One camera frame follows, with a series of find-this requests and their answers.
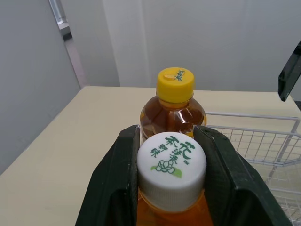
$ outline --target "orange liquid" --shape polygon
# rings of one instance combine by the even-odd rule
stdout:
[[[213,226],[204,196],[186,211],[167,212],[138,197],[137,226]]]
[[[193,98],[184,103],[168,103],[153,97],[141,111],[142,137],[162,132],[180,132],[193,138],[193,125],[206,125],[206,114]]]

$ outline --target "bottle cap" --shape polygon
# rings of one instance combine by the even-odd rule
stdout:
[[[170,103],[183,103],[193,97],[194,77],[191,71],[170,67],[160,71],[157,96]]]
[[[138,184],[149,203],[165,211],[184,211],[201,195],[206,156],[187,135],[163,132],[148,138],[137,156]]]

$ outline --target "table surface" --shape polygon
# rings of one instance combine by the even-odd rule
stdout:
[[[75,225],[93,170],[119,132],[139,124],[153,88],[85,87],[0,176],[2,226]],[[195,91],[206,112],[296,116],[274,92]],[[292,121],[208,116],[208,124],[290,131]]]

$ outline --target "plastic bottle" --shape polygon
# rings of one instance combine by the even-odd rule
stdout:
[[[142,109],[142,136],[180,132],[193,137],[193,125],[206,125],[206,114],[193,98],[194,76],[185,68],[171,67],[158,75],[156,96]]]
[[[138,226],[213,226],[204,196],[206,156],[192,138],[164,132],[137,156]]]

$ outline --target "white wire basket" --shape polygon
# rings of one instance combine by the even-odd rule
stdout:
[[[294,226],[301,226],[301,135],[297,117],[213,113],[207,115],[293,121],[290,132],[208,125],[231,141],[261,175]]]

